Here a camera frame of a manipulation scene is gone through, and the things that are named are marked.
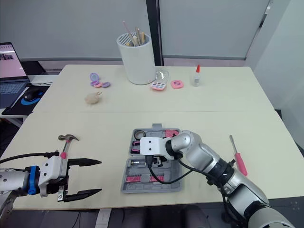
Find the white glue bottle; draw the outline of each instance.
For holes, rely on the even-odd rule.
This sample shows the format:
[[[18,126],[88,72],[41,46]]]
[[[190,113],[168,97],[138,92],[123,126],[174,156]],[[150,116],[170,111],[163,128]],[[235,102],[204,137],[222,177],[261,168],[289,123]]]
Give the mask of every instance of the white glue bottle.
[[[193,76],[193,86],[198,87],[200,85],[200,65],[196,68],[196,73]]]

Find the beige pom-pom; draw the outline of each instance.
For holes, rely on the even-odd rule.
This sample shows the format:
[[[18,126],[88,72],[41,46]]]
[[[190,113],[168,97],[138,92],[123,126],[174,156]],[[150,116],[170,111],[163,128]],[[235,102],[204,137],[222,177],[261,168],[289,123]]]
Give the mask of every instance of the beige pom-pom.
[[[88,94],[85,97],[85,102],[88,103],[89,105],[93,105],[98,103],[99,101],[99,95],[101,94],[101,92],[97,92],[97,93],[93,93],[93,94]]]

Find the purple compact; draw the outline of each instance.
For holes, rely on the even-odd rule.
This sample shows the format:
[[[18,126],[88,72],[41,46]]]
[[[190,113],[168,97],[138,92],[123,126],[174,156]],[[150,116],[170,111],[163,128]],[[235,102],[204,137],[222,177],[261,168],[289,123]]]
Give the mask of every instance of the purple compact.
[[[92,82],[93,81],[99,81],[99,76],[98,76],[97,73],[91,73],[90,74],[90,79],[91,79]]]
[[[91,82],[91,86],[95,86],[95,85],[98,85],[99,84],[99,81],[93,81]]]
[[[103,82],[103,85],[101,86],[102,88],[107,88],[111,85],[109,82]]]

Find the computer mouse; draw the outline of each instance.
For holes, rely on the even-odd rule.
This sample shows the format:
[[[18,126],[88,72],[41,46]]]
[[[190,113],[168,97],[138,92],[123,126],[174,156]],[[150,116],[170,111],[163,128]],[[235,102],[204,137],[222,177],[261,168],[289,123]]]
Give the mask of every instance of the computer mouse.
[[[41,91],[39,89],[28,89],[24,95],[23,95],[23,98],[25,101],[32,101],[34,100],[35,98],[38,97],[39,93]]]

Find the open tool case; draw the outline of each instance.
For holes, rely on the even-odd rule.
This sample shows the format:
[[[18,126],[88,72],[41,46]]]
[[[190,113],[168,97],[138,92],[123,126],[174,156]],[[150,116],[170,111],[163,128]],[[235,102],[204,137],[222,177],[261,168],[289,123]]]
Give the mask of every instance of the open tool case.
[[[153,128],[134,129],[132,132],[129,155],[126,167],[124,169],[123,182],[121,191],[123,193],[150,193],[150,192],[175,192],[182,188],[182,180],[172,184],[160,184],[150,174],[145,164],[145,156],[139,154],[139,137],[172,137],[172,134],[181,131],[179,129],[162,128],[161,124],[153,124]],[[134,134],[142,133],[141,136],[135,138]],[[172,181],[181,176],[181,165],[176,160],[167,160],[162,162],[162,166],[158,164],[152,165],[152,170],[162,181]]]

